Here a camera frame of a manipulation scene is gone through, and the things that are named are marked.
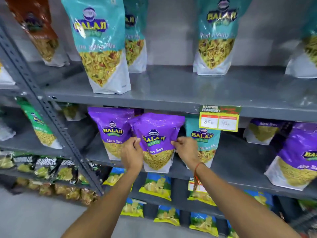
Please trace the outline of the orange snack packet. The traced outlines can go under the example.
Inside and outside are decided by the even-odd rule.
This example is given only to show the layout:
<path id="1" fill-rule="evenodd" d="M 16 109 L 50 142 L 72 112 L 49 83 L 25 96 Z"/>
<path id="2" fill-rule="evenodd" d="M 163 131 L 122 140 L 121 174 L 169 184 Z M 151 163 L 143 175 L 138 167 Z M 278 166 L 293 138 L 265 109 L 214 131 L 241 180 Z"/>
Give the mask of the orange snack packet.
<path id="1" fill-rule="evenodd" d="M 70 64 L 64 47 L 52 27 L 49 0 L 5 0 L 5 2 L 45 65 L 64 67 Z"/>

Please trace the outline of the person's right forearm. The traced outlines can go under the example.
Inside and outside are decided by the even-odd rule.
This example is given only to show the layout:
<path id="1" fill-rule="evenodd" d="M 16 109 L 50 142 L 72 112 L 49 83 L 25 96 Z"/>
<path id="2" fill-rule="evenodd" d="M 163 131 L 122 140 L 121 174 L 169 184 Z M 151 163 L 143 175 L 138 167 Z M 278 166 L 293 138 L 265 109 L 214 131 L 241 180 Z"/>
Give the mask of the person's right forearm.
<path id="1" fill-rule="evenodd" d="M 287 223 L 242 190 L 228 184 L 205 165 L 199 179 L 240 238 L 301 238 Z"/>

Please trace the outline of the purple snack packet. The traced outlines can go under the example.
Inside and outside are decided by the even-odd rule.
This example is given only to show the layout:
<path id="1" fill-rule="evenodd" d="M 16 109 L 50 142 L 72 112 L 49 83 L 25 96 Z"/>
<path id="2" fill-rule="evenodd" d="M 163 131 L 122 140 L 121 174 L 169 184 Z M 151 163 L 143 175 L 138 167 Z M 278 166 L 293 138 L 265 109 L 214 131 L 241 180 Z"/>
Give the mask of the purple snack packet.
<path id="1" fill-rule="evenodd" d="M 134 109 L 88 107 L 88 113 L 98 126 L 109 159 L 121 160 L 123 144 L 133 136 L 129 120 Z"/>
<path id="2" fill-rule="evenodd" d="M 176 141 L 184 116 L 144 113 L 129 120 L 144 156 L 145 172 L 167 174 L 173 164 Z"/>
<path id="3" fill-rule="evenodd" d="M 243 138 L 248 143 L 267 146 L 284 123 L 282 120 L 252 118 L 244 130 Z"/>
<path id="4" fill-rule="evenodd" d="M 317 178 L 317 123 L 296 122 L 264 175 L 279 187 L 303 191 Z"/>

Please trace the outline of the grey metal shelf rack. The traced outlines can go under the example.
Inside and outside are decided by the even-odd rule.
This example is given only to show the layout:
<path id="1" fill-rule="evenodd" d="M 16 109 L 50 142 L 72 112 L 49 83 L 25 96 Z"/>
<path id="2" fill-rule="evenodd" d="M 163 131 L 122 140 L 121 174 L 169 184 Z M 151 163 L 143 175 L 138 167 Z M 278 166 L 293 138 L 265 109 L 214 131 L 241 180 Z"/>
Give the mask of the grey metal shelf rack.
<path id="1" fill-rule="evenodd" d="M 284 74 L 313 1 L 252 0 L 239 20 L 228 73 L 198 76 L 192 72 L 198 33 L 196 1 L 149 0 L 147 69 L 142 74 L 130 74 L 131 91 L 122 95 L 93 93 L 77 61 L 69 18 L 60 0 L 49 0 L 49 4 L 53 26 L 73 59 L 66 67 L 49 67 L 40 60 L 4 0 L 0 0 L 0 17 L 51 105 L 59 101 L 172 114 L 198 114 L 202 104 L 241 106 L 240 128 L 247 126 L 247 118 L 276 119 L 287 122 L 287 132 L 291 121 L 317 122 L 317 80 Z M 0 85 L 0 103 L 11 105 L 4 96 L 23 97 L 17 84 Z M 10 111 L 5 120 L 17 133 L 0 142 L 0 147 L 62 156 L 60 149 L 40 143 L 20 109 Z M 111 164 L 97 134 L 82 155 L 87 160 Z"/>

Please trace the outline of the grey slotted shelf upright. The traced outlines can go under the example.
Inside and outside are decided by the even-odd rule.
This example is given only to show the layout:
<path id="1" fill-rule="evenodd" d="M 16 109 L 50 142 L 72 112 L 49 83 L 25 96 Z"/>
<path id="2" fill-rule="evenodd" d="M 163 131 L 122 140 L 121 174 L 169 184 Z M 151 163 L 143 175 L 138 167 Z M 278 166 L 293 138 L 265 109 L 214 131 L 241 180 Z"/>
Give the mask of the grey slotted shelf upright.
<path id="1" fill-rule="evenodd" d="M 60 116 L 36 82 L 36 73 L 31 70 L 14 40 L 7 32 L 1 17 L 0 61 L 10 76 L 15 80 L 20 90 L 20 95 L 30 102 L 57 137 L 63 147 L 60 149 L 62 156 L 70 158 L 75 165 L 77 165 L 80 173 L 85 176 L 90 188 L 99 196 L 102 196 L 103 191 L 100 182 L 89 165 L 88 160 L 82 155 L 82 152 L 88 147 L 97 134 L 92 121 L 84 120 L 77 124 L 71 122 L 71 125 L 75 126 L 69 128 L 65 121 L 60 119 Z"/>

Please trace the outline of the rows of blue yellow chip packets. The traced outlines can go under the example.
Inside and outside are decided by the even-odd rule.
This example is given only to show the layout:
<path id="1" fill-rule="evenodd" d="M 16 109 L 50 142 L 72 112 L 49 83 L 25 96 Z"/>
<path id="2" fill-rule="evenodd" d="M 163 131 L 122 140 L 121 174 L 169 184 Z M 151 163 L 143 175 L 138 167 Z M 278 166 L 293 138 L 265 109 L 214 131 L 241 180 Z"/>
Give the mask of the rows of blue yellow chip packets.
<path id="1" fill-rule="evenodd" d="M 188 191 L 188 179 L 140 172 L 123 208 L 122 215 L 151 217 L 154 222 L 190 229 L 212 236 L 238 238 L 208 193 Z"/>

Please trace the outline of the teal snack packet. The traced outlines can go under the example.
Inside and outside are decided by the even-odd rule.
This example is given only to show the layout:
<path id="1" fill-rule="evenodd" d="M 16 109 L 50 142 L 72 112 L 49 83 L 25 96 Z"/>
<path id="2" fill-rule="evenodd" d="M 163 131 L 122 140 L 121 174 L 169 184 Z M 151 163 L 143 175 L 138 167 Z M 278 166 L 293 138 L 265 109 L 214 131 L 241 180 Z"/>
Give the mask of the teal snack packet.
<path id="1" fill-rule="evenodd" d="M 123 0 L 61 0 L 94 93 L 131 91 Z"/>
<path id="2" fill-rule="evenodd" d="M 286 75 L 300 79 L 317 79 L 317 6 L 307 13 L 298 45 L 287 64 Z"/>
<path id="3" fill-rule="evenodd" d="M 147 66 L 145 31 L 148 0 L 123 0 L 125 8 L 125 56 L 129 73 L 142 73 Z"/>
<path id="4" fill-rule="evenodd" d="M 196 116 L 185 117 L 186 136 L 196 140 L 198 157 L 208 168 L 211 168 L 216 150 L 218 148 L 219 130 L 199 127 L 199 118 Z"/>
<path id="5" fill-rule="evenodd" d="M 196 0 L 197 50 L 193 72 L 223 76 L 232 64 L 239 20 L 252 0 Z"/>

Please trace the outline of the person's right hand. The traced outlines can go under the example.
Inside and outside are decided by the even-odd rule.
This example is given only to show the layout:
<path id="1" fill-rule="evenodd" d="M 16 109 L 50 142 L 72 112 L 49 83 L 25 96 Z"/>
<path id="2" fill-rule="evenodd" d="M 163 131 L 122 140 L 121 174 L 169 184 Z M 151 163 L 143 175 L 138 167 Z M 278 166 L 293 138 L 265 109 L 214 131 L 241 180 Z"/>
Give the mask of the person's right hand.
<path id="1" fill-rule="evenodd" d="M 197 141 L 187 136 L 178 137 L 176 141 L 181 141 L 183 143 L 183 148 L 175 151 L 185 165 L 194 172 L 195 166 L 200 163 Z"/>

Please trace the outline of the row of brown snack packets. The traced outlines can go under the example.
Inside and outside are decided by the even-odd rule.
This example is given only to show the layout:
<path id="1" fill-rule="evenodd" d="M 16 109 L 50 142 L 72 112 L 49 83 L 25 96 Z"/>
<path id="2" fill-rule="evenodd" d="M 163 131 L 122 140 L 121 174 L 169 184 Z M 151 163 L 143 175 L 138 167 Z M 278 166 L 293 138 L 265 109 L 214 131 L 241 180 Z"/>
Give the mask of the row of brown snack packets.
<path id="1" fill-rule="evenodd" d="M 33 179 L 16 178 L 14 188 L 28 188 L 38 192 L 41 196 L 61 196 L 65 200 L 80 201 L 83 205 L 89 206 L 99 200 L 96 192 L 89 188 L 76 188 L 63 184 L 43 183 Z"/>

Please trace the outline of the white snack packet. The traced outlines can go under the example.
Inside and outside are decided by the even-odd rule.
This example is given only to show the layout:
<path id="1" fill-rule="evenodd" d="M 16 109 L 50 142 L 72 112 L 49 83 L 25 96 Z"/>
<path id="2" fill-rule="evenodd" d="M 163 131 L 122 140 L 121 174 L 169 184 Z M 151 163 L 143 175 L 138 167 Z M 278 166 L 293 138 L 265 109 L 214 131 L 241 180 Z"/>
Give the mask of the white snack packet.
<path id="1" fill-rule="evenodd" d="M 16 132 L 12 130 L 0 117 L 0 141 L 6 141 L 13 138 Z"/>
<path id="2" fill-rule="evenodd" d="M 0 85 L 15 85 L 15 81 L 0 62 Z"/>

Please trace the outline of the red thread wristband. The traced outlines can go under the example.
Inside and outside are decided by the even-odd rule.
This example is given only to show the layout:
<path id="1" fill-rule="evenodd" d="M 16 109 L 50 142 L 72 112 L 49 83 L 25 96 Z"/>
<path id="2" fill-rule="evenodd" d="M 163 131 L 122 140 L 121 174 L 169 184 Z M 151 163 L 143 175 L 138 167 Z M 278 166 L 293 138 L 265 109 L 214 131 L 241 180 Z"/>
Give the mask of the red thread wristband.
<path id="1" fill-rule="evenodd" d="M 195 166 L 195 169 L 194 169 L 194 186 L 193 186 L 193 192 L 196 192 L 198 186 L 202 185 L 200 179 L 199 179 L 199 176 L 197 174 L 197 168 L 199 167 L 199 165 L 204 165 L 203 162 L 200 162 L 198 163 L 196 166 Z"/>

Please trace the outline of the green snack packet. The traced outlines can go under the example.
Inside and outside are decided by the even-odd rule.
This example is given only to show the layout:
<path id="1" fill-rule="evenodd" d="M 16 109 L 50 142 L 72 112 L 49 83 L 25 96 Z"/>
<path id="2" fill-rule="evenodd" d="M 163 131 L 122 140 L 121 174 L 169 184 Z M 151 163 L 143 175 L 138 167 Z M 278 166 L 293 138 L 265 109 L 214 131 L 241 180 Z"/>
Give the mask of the green snack packet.
<path id="1" fill-rule="evenodd" d="M 57 102 L 67 121 L 81 121 L 85 119 L 86 111 L 82 104 Z"/>
<path id="2" fill-rule="evenodd" d="M 43 121 L 42 117 L 34 109 L 34 107 L 23 97 L 15 97 L 15 100 L 30 120 L 34 132 L 41 144 L 49 148 L 62 149 L 63 147 L 57 140 L 56 136 Z"/>

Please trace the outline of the person's left forearm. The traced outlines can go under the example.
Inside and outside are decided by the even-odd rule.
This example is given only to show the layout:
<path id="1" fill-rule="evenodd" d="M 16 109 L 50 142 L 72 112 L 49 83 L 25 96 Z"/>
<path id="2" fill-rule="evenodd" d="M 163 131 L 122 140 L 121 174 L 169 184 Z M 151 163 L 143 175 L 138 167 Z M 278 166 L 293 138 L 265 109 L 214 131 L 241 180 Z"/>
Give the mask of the person's left forearm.
<path id="1" fill-rule="evenodd" d="M 92 204 L 61 238 L 111 238 L 142 163 L 130 165 L 126 173 L 100 200 Z"/>

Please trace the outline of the small yellow price label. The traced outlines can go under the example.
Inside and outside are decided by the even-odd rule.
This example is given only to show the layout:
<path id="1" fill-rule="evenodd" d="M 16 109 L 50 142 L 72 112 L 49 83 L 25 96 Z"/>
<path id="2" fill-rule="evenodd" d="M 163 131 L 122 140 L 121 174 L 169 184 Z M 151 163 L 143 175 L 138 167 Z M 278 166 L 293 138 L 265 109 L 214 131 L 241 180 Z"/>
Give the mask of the small yellow price label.
<path id="1" fill-rule="evenodd" d="M 201 184 L 201 182 L 199 180 L 196 183 L 195 183 L 195 178 L 190 177 L 190 179 L 188 181 L 188 191 L 207 193 L 206 189 L 204 188 L 204 186 Z"/>

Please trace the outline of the person's left hand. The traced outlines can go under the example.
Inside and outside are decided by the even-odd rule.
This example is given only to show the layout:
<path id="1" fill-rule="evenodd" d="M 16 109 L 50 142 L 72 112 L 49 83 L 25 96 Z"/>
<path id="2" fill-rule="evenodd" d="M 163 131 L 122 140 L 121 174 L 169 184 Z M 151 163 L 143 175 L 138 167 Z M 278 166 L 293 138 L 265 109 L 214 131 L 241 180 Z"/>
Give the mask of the person's left hand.
<path id="1" fill-rule="evenodd" d="M 131 137 L 122 146 L 121 149 L 121 162 L 127 171 L 139 173 L 143 167 L 144 155 L 134 148 L 134 141 L 137 137 Z"/>

